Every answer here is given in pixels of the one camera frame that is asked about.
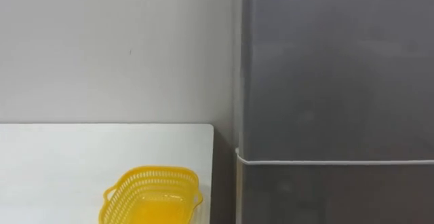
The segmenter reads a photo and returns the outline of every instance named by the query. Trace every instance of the plastic basket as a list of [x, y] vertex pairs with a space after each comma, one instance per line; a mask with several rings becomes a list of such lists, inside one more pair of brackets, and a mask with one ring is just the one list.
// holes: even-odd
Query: plastic basket
[[187, 224], [202, 200], [192, 170], [143, 166], [104, 192], [99, 224]]

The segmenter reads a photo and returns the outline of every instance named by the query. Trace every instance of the white wall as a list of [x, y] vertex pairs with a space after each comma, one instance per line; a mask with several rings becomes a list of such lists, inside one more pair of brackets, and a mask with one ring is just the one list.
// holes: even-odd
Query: white wall
[[0, 122], [232, 128], [233, 0], [0, 0]]

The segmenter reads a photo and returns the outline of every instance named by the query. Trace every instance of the basket handle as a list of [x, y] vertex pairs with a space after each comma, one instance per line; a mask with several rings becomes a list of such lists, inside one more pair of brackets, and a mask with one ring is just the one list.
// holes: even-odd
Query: basket handle
[[203, 195], [200, 192], [200, 190], [196, 191], [196, 197], [197, 197], [197, 201], [196, 201], [196, 206], [200, 205], [200, 203], [202, 203], [203, 201]]
[[115, 186], [113, 186], [113, 187], [107, 189], [107, 190], [104, 192], [104, 194], [102, 195], [103, 198], [104, 198], [104, 203], [107, 203], [107, 202], [110, 201], [110, 199], [109, 199], [109, 194], [110, 194], [111, 192], [113, 192], [114, 190], [116, 190], [116, 187], [117, 187], [117, 186], [115, 185]]

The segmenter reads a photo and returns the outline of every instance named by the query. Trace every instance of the tabletop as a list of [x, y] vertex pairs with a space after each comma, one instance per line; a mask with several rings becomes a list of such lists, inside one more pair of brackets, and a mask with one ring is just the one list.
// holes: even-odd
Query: tabletop
[[213, 127], [207, 124], [0, 124], [0, 223], [98, 223], [102, 193], [131, 168], [183, 166], [210, 222]]

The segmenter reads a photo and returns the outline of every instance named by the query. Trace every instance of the gray panel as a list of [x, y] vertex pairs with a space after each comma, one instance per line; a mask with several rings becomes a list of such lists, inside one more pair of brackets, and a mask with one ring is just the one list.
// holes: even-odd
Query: gray panel
[[434, 159], [434, 0], [245, 0], [247, 160]]
[[239, 165], [238, 224], [432, 224], [434, 166]]

